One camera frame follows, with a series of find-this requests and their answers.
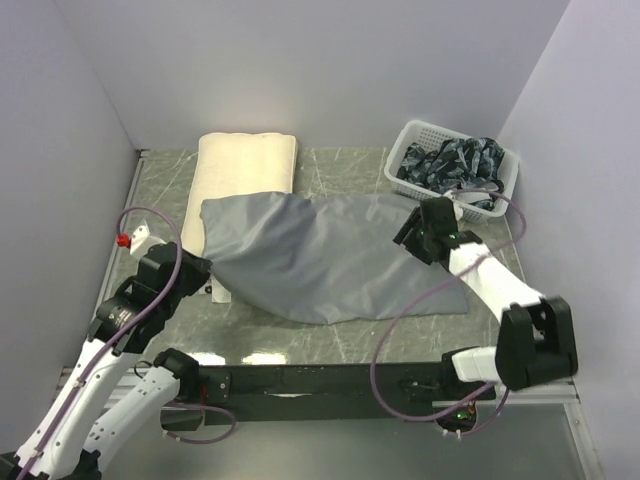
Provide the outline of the grey pillowcase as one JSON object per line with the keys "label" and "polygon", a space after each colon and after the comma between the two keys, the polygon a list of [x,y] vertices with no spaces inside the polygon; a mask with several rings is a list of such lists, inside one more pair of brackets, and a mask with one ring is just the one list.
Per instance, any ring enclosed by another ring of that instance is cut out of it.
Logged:
{"label": "grey pillowcase", "polygon": [[234,297],[294,322],[464,314],[460,283],[415,300],[450,277],[393,242],[416,205],[394,194],[209,199],[201,207],[203,255]]}

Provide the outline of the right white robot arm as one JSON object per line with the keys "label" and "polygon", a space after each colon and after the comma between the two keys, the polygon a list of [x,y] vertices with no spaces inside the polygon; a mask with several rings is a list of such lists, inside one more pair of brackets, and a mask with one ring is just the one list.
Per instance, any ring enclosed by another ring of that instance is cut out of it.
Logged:
{"label": "right white robot arm", "polygon": [[572,312],[561,297],[547,298],[497,260],[472,231],[461,231],[454,202],[423,200],[394,242],[427,265],[440,264],[486,305],[499,323],[494,347],[443,356],[444,395],[460,399],[474,382],[501,383],[513,391],[569,378],[578,371]]}

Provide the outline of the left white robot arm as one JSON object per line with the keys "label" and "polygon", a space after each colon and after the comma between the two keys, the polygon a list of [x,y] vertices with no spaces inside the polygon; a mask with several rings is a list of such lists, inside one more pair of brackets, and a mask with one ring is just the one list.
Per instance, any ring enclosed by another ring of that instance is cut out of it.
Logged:
{"label": "left white robot arm", "polygon": [[199,395],[198,362],[169,349],[115,406],[106,402],[150,341],[209,278],[209,261],[156,244],[96,310],[80,357],[29,439],[1,457],[4,479],[98,479],[117,447],[153,413]]}

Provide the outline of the cream white pillow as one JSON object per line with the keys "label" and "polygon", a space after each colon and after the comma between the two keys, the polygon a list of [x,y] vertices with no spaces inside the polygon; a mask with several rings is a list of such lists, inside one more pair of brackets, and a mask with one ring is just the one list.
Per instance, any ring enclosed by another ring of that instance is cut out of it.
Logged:
{"label": "cream white pillow", "polygon": [[235,195],[293,191],[298,142],[280,133],[209,133],[199,139],[183,222],[186,251],[202,255],[202,202]]}

